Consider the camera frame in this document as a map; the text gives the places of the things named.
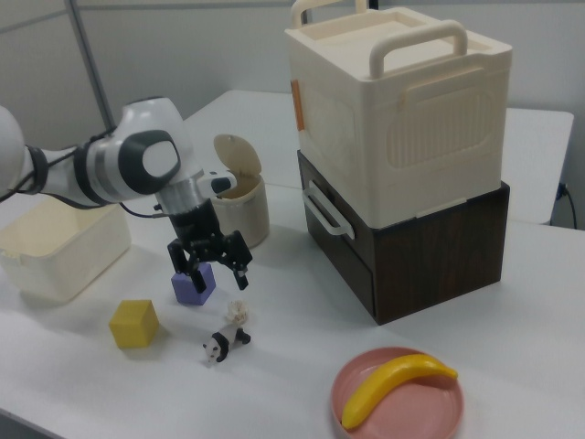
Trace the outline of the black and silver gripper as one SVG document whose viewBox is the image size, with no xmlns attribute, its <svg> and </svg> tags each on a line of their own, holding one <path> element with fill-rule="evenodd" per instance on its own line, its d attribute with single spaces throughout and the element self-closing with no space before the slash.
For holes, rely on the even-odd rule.
<svg viewBox="0 0 585 439">
<path fill-rule="evenodd" d="M 199 271 L 199 262 L 186 251 L 191 251 L 195 244 L 210 243 L 207 260 L 229 268 L 240 291 L 248 287 L 247 271 L 252 261 L 250 249 L 238 230 L 229 235 L 220 234 L 212 202 L 201 193 L 194 177 L 163 188 L 156 193 L 156 199 L 178 238 L 167 245 L 176 273 L 188 276 L 202 294 L 207 284 Z"/>
</svg>

